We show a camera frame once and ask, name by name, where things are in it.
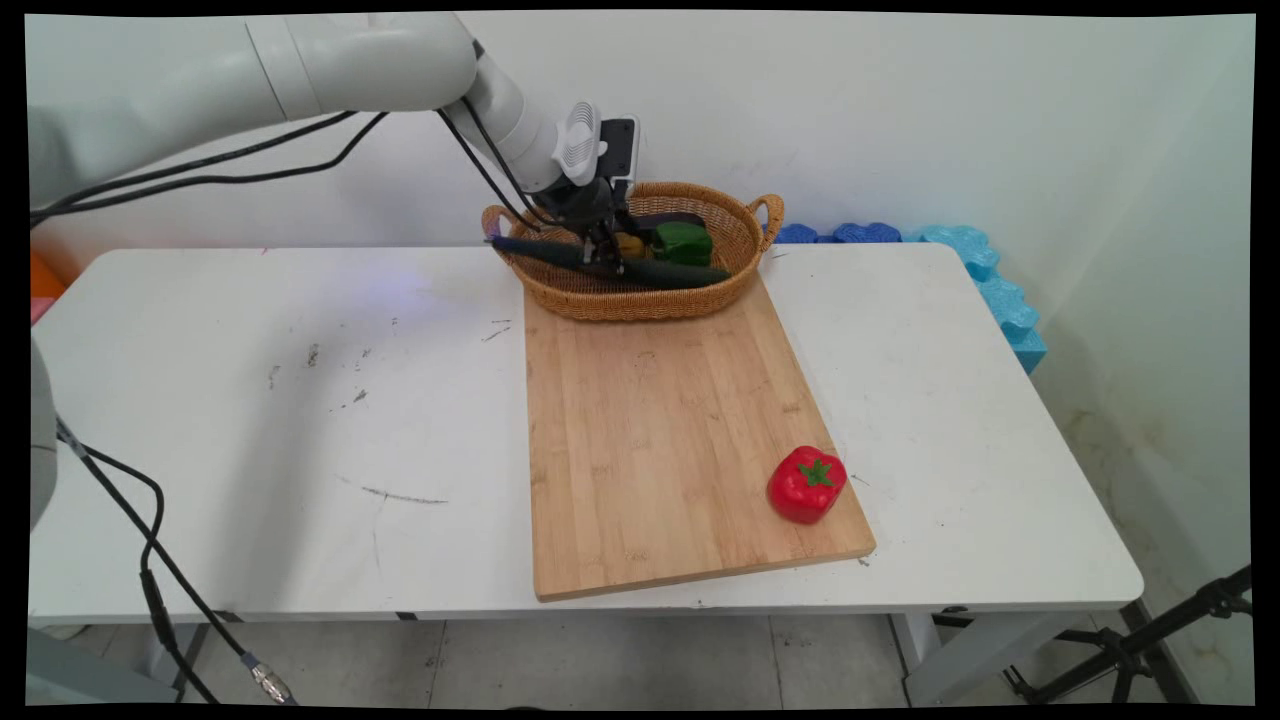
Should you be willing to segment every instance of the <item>cable connector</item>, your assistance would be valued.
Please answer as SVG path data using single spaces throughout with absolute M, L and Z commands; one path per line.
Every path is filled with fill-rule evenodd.
M 252 652 L 246 652 L 241 656 L 241 662 L 248 667 L 251 675 L 253 675 L 253 682 L 262 688 L 276 705 L 297 705 L 293 700 L 293 693 L 289 692 L 289 685 L 284 684 L 284 680 L 271 670 L 271 666 L 261 660 L 253 657 Z
M 169 610 L 160 597 L 160 588 L 156 585 L 155 575 L 150 569 L 141 573 L 142 596 L 147 600 L 147 610 L 151 612 L 151 626 L 156 630 L 156 639 L 160 647 L 169 651 L 178 651 L 178 637 L 173 630 L 173 621 L 169 619 Z

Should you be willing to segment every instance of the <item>light blue foam block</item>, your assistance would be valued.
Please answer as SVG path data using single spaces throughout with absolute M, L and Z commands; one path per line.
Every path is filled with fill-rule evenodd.
M 996 269 L 1000 254 L 987 245 L 987 233 L 968 225 L 951 228 L 929 225 L 904 240 L 940 242 L 956 251 L 1023 370 L 1030 374 L 1048 352 L 1044 341 L 1034 329 L 1039 322 L 1039 313 L 1027 304 L 1021 287 L 1000 275 Z
M 991 277 L 977 286 L 1010 343 L 1021 342 L 1039 322 L 1039 313 L 1023 300 L 1023 288 L 1000 277 L 998 272 L 992 270 Z
M 987 245 L 987 233 L 969 225 L 948 228 L 929 225 L 909 236 L 908 242 L 940 242 L 956 251 L 964 263 L 969 277 L 984 282 L 991 278 L 1000 264 L 1000 252 Z
M 1028 375 L 1048 352 L 1048 347 L 1044 346 L 1044 341 L 1036 331 L 1027 331 L 1027 337 L 1010 345 L 1012 345 L 1014 355 L 1018 356 L 1018 361 L 1023 364 L 1023 370 L 1027 370 Z

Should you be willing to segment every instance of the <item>black cable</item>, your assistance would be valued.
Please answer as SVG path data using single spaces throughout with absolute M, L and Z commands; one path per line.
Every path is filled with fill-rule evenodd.
M 59 421 L 59 424 L 60 428 L 58 439 L 65 442 L 73 450 L 77 446 L 83 448 L 83 445 L 79 445 L 79 441 L 77 441 L 76 437 L 72 436 L 69 430 L 67 430 L 67 433 L 64 434 L 63 430 L 65 429 L 65 425 L 61 425 L 61 421 Z M 90 464 L 92 464 L 92 459 L 90 459 L 90 462 L 86 462 L 86 466 Z M 97 479 L 97 482 L 102 484 L 102 488 L 106 489 L 106 493 L 111 496 L 111 500 L 114 500 L 115 503 L 120 506 L 120 510 L 124 510 L 124 514 L 129 516 L 129 520 L 132 520 L 134 527 L 138 528 L 138 532 L 141 532 L 145 538 L 154 541 L 156 555 L 159 555 L 160 560 L 164 561 L 166 568 L 169 568 L 169 571 L 173 573 L 174 579 L 178 580 L 178 584 L 182 585 L 182 589 L 188 596 L 191 596 L 191 600 L 192 602 L 196 603 L 196 607 L 198 607 L 200 611 L 205 615 L 205 618 L 209 619 L 209 624 L 212 625 L 215 630 L 218 630 L 218 634 L 220 634 L 223 639 L 227 641 L 227 644 L 229 644 L 232 650 L 236 651 L 236 655 L 243 656 L 244 648 L 238 642 L 236 642 L 236 638 L 233 638 L 229 632 L 227 632 L 227 628 L 223 626 L 221 620 L 219 620 L 218 615 L 215 615 L 214 611 L 210 610 L 209 605 L 205 603 L 205 600 L 200 597 L 200 593 L 196 592 L 196 588 L 191 587 L 191 583 L 187 582 L 187 577 L 183 575 L 182 570 L 178 569 L 178 564 L 174 562 L 173 557 L 169 556 L 169 552 L 164 548 L 164 544 L 157 538 L 155 538 L 155 536 L 151 534 L 151 529 L 147 528 L 146 523 L 142 521 L 142 518 L 140 518 L 138 512 L 133 509 L 132 505 L 129 505 L 129 501 L 127 501 L 124 496 L 120 495 L 120 491 L 115 489 L 115 486 L 111 484 L 111 480 L 108 479 L 105 474 L 102 474 L 101 469 L 97 469 L 96 464 L 92 464 L 90 473 L 92 473 L 93 477 Z
M 156 520 L 152 525 L 152 528 L 155 529 L 147 532 L 147 527 L 146 524 L 142 523 L 142 518 L 140 518 L 137 511 L 133 510 L 133 506 L 131 506 L 129 502 L 124 500 L 124 496 L 122 496 L 120 491 L 116 489 L 114 483 L 111 483 L 111 479 L 106 477 L 106 473 L 104 473 L 102 469 L 97 466 L 97 462 L 93 462 L 91 455 L 101 455 L 101 454 L 96 451 L 91 454 L 87 448 L 79 445 L 76 441 L 74 436 L 70 434 L 70 430 L 61 424 L 61 420 L 59 420 L 58 439 L 65 442 L 72 448 L 78 450 L 77 456 L 79 456 L 81 461 L 84 464 L 84 468 L 88 469 L 90 474 L 92 474 L 93 478 L 99 482 L 99 484 L 101 484 L 102 488 L 106 489 L 108 495 L 110 495 L 111 498 L 115 500 L 116 505 L 119 505 L 123 510 L 125 510 L 125 512 L 129 515 L 129 519 L 134 521 L 138 529 L 143 530 L 143 536 L 146 536 L 147 542 L 156 544 L 159 547 L 159 541 L 156 541 L 155 537 L 155 529 L 160 528 L 160 515 L 161 515 L 159 505 L 161 501 L 159 498 L 161 497 L 163 493 L 160 493 L 159 486 L 155 486 L 152 488 L 157 493 L 156 495 L 157 512 L 156 512 Z M 164 548 L 160 548 L 160 552 L 161 556 L 166 555 L 164 552 Z M 201 680 L 200 676 L 196 675 L 195 669 L 191 667 L 191 665 L 187 662 L 187 659 L 183 657 L 182 651 L 178 648 L 178 641 L 173 632 L 173 623 L 169 620 L 169 612 L 164 607 L 164 601 L 160 600 L 160 589 L 159 587 L 156 587 L 155 578 L 151 575 L 151 570 L 146 566 L 146 557 L 147 555 L 146 551 L 143 550 L 143 565 L 140 575 L 142 578 L 142 594 L 146 596 L 147 600 L 147 610 L 150 610 L 151 612 L 151 625 L 152 628 L 155 628 L 156 639 L 160 641 L 160 644 L 173 657 L 174 664 L 178 665 L 178 670 L 182 671 L 183 676 L 186 676 L 187 680 L 191 682 L 191 685 L 196 688 L 196 692 L 198 692 L 200 696 L 205 698 L 205 702 L 209 702 L 210 705 L 218 705 L 218 698 L 214 697 L 214 693 L 209 691 L 209 687 L 205 685 L 204 680 Z
M 160 523 L 164 520 L 164 491 L 160 488 L 160 486 L 151 478 L 143 475 L 142 473 L 134 470 L 133 468 L 129 468 L 123 462 L 119 462 L 118 460 L 115 460 L 109 455 L 102 455 L 101 452 L 86 445 L 82 445 L 81 447 L 84 448 L 84 452 L 87 452 L 90 457 L 93 457 L 95 460 L 101 460 L 102 462 L 106 462 L 108 465 L 115 468 L 116 470 L 128 473 L 134 478 L 137 478 L 138 480 L 142 480 L 143 484 L 151 488 L 151 492 L 154 492 L 156 496 L 156 515 L 155 520 L 151 521 L 151 534 L 159 537 Z M 200 693 L 200 697 L 205 698 L 205 702 L 210 705 L 219 705 L 218 698 L 214 697 L 214 693 L 210 692 L 207 685 L 205 685 L 205 682 L 200 679 L 200 675 L 196 675 L 195 667 L 192 667 L 191 664 L 187 662 L 187 659 L 182 655 L 182 651 L 178 648 L 178 639 L 173 634 L 173 623 L 169 620 L 169 612 L 164 609 L 164 602 L 160 600 L 160 589 L 156 587 L 155 578 L 151 575 L 151 568 L 148 566 L 151 560 L 151 548 L 155 546 L 155 537 L 147 538 L 147 544 L 142 548 L 141 575 L 142 575 L 142 592 L 143 594 L 147 596 L 147 607 L 148 610 L 151 610 L 151 624 L 156 629 L 156 638 L 159 638 L 160 644 L 164 646 L 166 651 L 169 651 L 169 656 L 173 657 L 174 664 L 178 666 L 178 671 L 182 673 L 182 676 L 191 683 L 191 687 L 196 688 L 196 692 Z
M 140 200 L 142 197 L 148 197 L 151 195 L 159 195 L 161 192 L 169 192 L 172 190 L 179 190 L 183 187 L 191 187 L 193 184 L 244 184 L 253 182 L 266 182 L 280 178 L 291 178 L 310 173 L 319 173 L 323 170 L 328 170 L 329 168 L 333 168 L 338 163 L 342 163 L 347 158 L 347 155 L 349 155 L 351 151 L 356 147 L 356 145 L 358 145 L 360 141 L 364 140 L 366 135 L 369 135 L 369 131 L 374 129 L 374 126 L 380 123 L 385 117 L 387 113 L 378 113 L 376 115 L 374 115 L 374 119 L 366 123 L 365 127 L 361 128 L 360 132 L 357 132 L 356 136 L 351 138 L 351 142 L 348 142 L 347 146 L 342 149 L 342 152 L 339 152 L 333 160 L 329 160 L 328 163 L 320 163 L 319 165 L 291 168 L 288 170 L 276 170 L 273 173 L 260 173 L 253 176 L 196 176 L 191 178 L 182 178 L 160 184 L 154 184 L 151 187 L 145 187 L 142 190 L 136 190 L 133 192 L 114 195 L 104 200 L 78 202 L 76 205 L 68 205 L 65 208 L 33 210 L 31 213 L 31 218 L 44 219 L 44 218 L 51 218 L 54 215 L 67 215 L 70 213 L 84 213 L 86 210 L 97 210 L 99 208 L 110 208 L 111 205 L 119 205 L 122 202 L 129 202 L 132 200 Z
M 170 176 L 177 176 L 179 173 L 186 173 L 186 172 L 196 170 L 196 169 L 200 169 L 200 168 L 207 168 L 209 165 L 216 165 L 219 163 L 225 163 L 228 160 L 236 160 L 238 158 L 244 158 L 247 155 L 253 155 L 255 152 L 261 152 L 264 150 L 270 150 L 271 147 L 275 147 L 278 145 L 284 145 L 285 142 L 297 140 L 297 138 L 300 138 L 300 137 L 302 137 L 305 135 L 311 135 L 311 133 L 314 133 L 316 131 L 321 131 L 321 129 L 324 129 L 326 127 L 335 126 L 335 124 L 346 120 L 347 118 L 353 117 L 355 114 L 356 113 L 353 113 L 353 111 L 338 113 L 337 115 L 334 115 L 332 118 L 326 118 L 326 119 L 320 120 L 317 123 L 311 123 L 310 126 L 306 126 L 303 128 L 298 128 L 296 131 L 287 132 L 284 135 L 273 137 L 271 140 L 265 140 L 265 141 L 259 142 L 256 145 L 250 145 L 247 147 L 241 147 L 239 150 L 230 150 L 230 151 L 227 151 L 227 152 L 221 152 L 219 155 L 211 155 L 209 158 L 200 158 L 197 160 L 191 160 L 189 163 L 182 163 L 180 165 L 173 165 L 170 168 L 163 168 L 163 169 L 154 170 L 154 172 L 150 172 L 150 173 L 143 173 L 141 176 L 132 176 L 132 177 L 120 178 L 120 179 L 115 179 L 115 181 L 110 181 L 110 182 L 104 182 L 101 184 L 95 184 L 93 187 L 87 187 L 87 188 L 81 190 L 78 192 L 73 192 L 73 193 L 68 195 L 67 197 L 63 197 L 61 200 L 58 200 L 56 202 L 52 202 L 51 205 L 49 205 L 49 206 L 46 206 L 44 209 L 45 210 L 54 210 L 54 209 L 59 209 L 59 208 L 65 208 L 68 205 L 73 205 L 76 202 L 79 202 L 81 200 L 84 200 L 86 197 L 93 197 L 95 195 L 101 195 L 104 192 L 110 192 L 113 190 L 119 190 L 122 187 L 129 187 L 129 186 L 134 186 L 134 184 L 140 184 L 140 183 L 145 183 L 145 182 L 151 182 L 154 179 L 166 178 L 166 177 L 170 177 Z M 36 220 L 32 220 L 32 223 L 31 223 L 32 229 L 35 229 L 36 225 L 38 225 L 42 222 L 45 222 L 45 218 L 38 218 Z
M 492 190 L 493 193 L 498 196 L 498 200 L 502 200 L 502 204 L 507 206 L 507 210 L 511 210 L 512 217 L 515 217 L 517 220 L 520 220 L 520 224 L 525 225 L 532 232 L 541 232 L 543 228 L 526 220 L 525 217 L 521 215 L 518 210 L 516 210 L 516 208 L 511 204 L 511 201 L 507 200 L 507 196 L 502 193 L 502 190 L 498 188 L 498 183 L 493 182 L 493 178 L 489 177 L 489 172 L 485 170 L 484 165 L 480 164 L 480 159 L 476 158 L 475 152 L 472 152 L 471 146 L 467 145 L 466 140 L 463 140 L 462 133 L 458 132 L 457 126 L 453 124 L 453 120 L 449 119 L 449 115 L 445 114 L 444 110 L 436 110 L 435 113 L 440 115 L 442 120 L 444 120 L 444 127 L 449 128 L 449 132 L 453 133 L 453 140 L 457 140 L 458 145 L 462 146 L 462 151 L 466 152 L 467 158 L 471 159 L 471 164 L 475 165 L 477 170 L 480 170 L 480 176 L 484 178 L 486 183 L 489 183 L 489 190 Z
M 114 500 L 115 503 L 120 506 L 120 510 L 129 516 L 129 520 L 132 520 L 133 525 L 138 528 L 142 537 L 147 538 L 147 541 L 155 547 L 156 553 L 160 555 L 160 559 L 164 561 L 165 566 L 169 568 L 169 571 L 173 574 L 174 579 L 178 580 L 178 584 L 182 585 L 182 589 L 186 591 L 192 601 L 195 601 L 196 606 L 200 607 L 200 611 L 209 619 L 209 623 L 214 626 L 214 629 L 218 630 L 223 639 L 227 641 L 227 644 L 230 646 L 230 648 L 239 656 L 241 662 L 250 669 L 250 673 L 253 675 L 253 682 L 257 683 L 262 691 L 271 696 L 271 698 L 276 702 L 282 705 L 298 705 L 297 698 L 293 697 L 293 693 L 289 692 L 288 685 L 284 684 L 279 675 L 276 675 L 275 671 L 273 671 L 266 664 L 261 662 L 251 652 L 246 651 L 238 642 L 236 642 L 236 638 L 227 632 L 227 628 L 223 626 L 214 611 L 210 610 L 207 603 L 205 603 L 205 600 L 200 597 L 196 588 L 191 587 L 191 583 L 187 582 L 187 578 L 178 569 L 173 557 L 169 556 L 169 552 L 165 551 L 163 544 L 160 544 L 160 539 L 154 532 L 147 529 L 142 518 L 140 518 L 133 506 L 129 505 L 129 501 L 120 495 L 111 480 L 102 473 L 97 464 L 93 462 L 93 457 L 100 457 L 102 461 L 110 462 L 113 468 L 142 480 L 157 493 L 157 498 L 161 498 L 160 501 L 163 502 L 164 491 L 160 489 L 159 483 L 147 478 L 138 470 L 129 468 L 124 462 L 82 445 L 72 433 L 70 428 L 63 423 L 61 418 L 58 418 L 58 439 L 72 447 L 77 457 L 81 459 L 84 466 L 88 468 L 90 473 L 99 480 L 102 488 L 106 489 L 108 495 L 111 496 L 111 500 Z M 189 680 L 192 680 L 192 685 L 196 687 L 196 691 L 200 692 L 207 702 L 216 703 L 218 700 L 212 697 L 212 693 L 209 693 L 209 688 L 206 688 L 200 678 L 196 676 L 191 665 L 187 664 L 186 657 L 180 657 L 182 653 L 178 651 L 173 624 L 169 621 L 169 612 L 164 607 L 164 600 L 160 597 L 160 588 L 156 585 L 151 570 L 143 566 L 141 577 L 142 592 L 146 596 L 147 609 L 151 611 L 151 623 L 156 629 L 156 635 L 160 639 L 160 643 L 164 644 L 169 653 L 174 656 L 174 662 L 177 662 L 178 669 L 182 670 Z
M 145 484 L 148 488 L 151 488 L 151 492 L 155 493 L 155 496 L 156 496 L 156 518 L 155 518 L 155 520 L 151 521 L 151 534 L 155 536 L 155 537 L 159 537 L 160 536 L 160 520 L 164 519 L 164 491 L 160 489 L 160 484 L 156 483 L 155 480 L 152 480 L 151 478 L 143 475 L 142 473 L 134 470 L 133 468 L 129 468 L 124 462 L 120 462 L 119 460 L 111 457 L 110 455 L 102 455 L 101 452 L 93 450 L 92 447 L 90 447 L 87 445 L 81 445 L 81 447 L 84 448 L 84 452 L 87 452 L 90 455 L 90 457 L 92 457 L 95 460 L 99 460 L 101 462 L 106 462 L 108 465 L 115 468 L 116 470 L 120 470 L 122 473 L 128 473 L 128 474 L 133 475 L 134 478 L 137 478 L 138 480 L 141 480 L 142 484 Z M 151 548 L 152 547 L 155 547 L 155 541 L 152 538 L 147 538 L 147 544 L 143 546 L 143 548 L 142 548 L 142 570 L 143 571 L 146 571 L 148 569 L 150 564 L 151 564 Z
M 500 167 L 502 173 L 507 176 L 507 182 L 509 182 L 511 187 L 516 190 L 516 195 L 520 196 L 520 201 L 525 204 L 525 208 L 529 210 L 529 214 L 532 215 L 539 223 L 543 223 L 544 225 L 563 227 L 554 220 L 541 217 L 538 213 L 538 210 L 534 210 L 534 206 L 529 202 L 529 197 L 525 195 L 525 191 L 520 190 L 520 183 L 516 182 L 516 176 L 512 174 L 511 168 L 507 167 L 507 160 L 502 156 L 502 152 L 498 151 L 498 145 L 493 141 L 492 137 L 489 137 L 489 131 L 486 131 L 484 128 L 484 123 L 480 122 L 480 114 L 476 113 L 475 106 L 471 105 L 471 101 L 467 100 L 466 95 L 462 96 L 462 105 L 466 106 L 467 113 L 471 115 L 471 122 L 475 123 L 476 129 L 480 131 L 480 136 L 484 137 L 485 145 L 489 146 L 489 151 L 493 152 L 493 156 L 498 159 L 498 167 Z

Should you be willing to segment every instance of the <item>table surface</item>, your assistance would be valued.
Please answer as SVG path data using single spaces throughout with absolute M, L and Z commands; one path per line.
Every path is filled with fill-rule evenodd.
M 32 333 L 61 416 L 160 482 L 161 541 L 246 621 L 1092 610 L 1142 593 L 952 250 L 780 246 L 760 273 L 877 551 L 552 603 L 532 588 L 524 295 L 490 250 L 118 250 Z M 28 621 L 147 621 L 142 537 L 65 447 L 58 470 Z M 150 518 L 150 492 L 113 477 Z M 175 621 L 197 620 L 156 575 Z

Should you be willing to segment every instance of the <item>floor tile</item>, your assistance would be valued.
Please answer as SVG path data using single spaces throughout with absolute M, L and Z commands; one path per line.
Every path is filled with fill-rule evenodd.
M 767 618 L 451 621 L 431 707 L 780 707 Z
M 443 623 L 246 623 L 232 635 L 269 664 L 302 705 L 426 707 Z M 196 674 L 221 702 L 271 705 L 212 630 Z M 202 702 L 187 688 L 183 702 Z
M 884 615 L 774 615 L 787 710 L 906 707 L 902 662 Z

